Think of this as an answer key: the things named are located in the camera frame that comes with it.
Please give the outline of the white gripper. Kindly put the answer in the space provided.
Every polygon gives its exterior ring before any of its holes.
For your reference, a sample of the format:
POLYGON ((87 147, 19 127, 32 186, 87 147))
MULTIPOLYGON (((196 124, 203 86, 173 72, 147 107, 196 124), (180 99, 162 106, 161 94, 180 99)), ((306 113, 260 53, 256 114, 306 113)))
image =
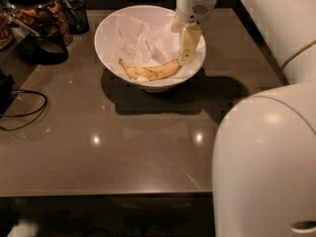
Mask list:
POLYGON ((176 14, 171 23, 173 33, 181 32, 181 51, 179 63, 190 63, 196 56, 198 43, 202 35, 199 25, 189 23, 202 23, 212 12, 217 0, 177 0, 176 14))

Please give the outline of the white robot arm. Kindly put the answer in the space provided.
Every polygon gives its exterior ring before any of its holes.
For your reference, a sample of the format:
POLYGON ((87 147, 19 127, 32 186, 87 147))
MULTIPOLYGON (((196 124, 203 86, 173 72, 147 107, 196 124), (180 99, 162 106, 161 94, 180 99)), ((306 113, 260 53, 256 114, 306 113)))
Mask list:
POLYGON ((215 237, 315 237, 316 0, 240 0, 286 85, 239 102, 212 153, 215 237))

